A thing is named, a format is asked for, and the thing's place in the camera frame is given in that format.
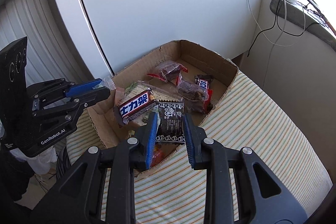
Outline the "gloved hand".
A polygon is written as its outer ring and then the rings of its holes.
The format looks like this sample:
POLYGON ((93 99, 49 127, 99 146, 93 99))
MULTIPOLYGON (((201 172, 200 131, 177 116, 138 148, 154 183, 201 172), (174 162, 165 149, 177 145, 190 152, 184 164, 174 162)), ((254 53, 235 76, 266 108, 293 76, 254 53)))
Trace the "gloved hand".
POLYGON ((56 150, 50 147, 35 157, 27 157, 20 149, 10 151, 11 155, 20 162, 27 162, 36 174, 47 174, 57 162, 56 150))

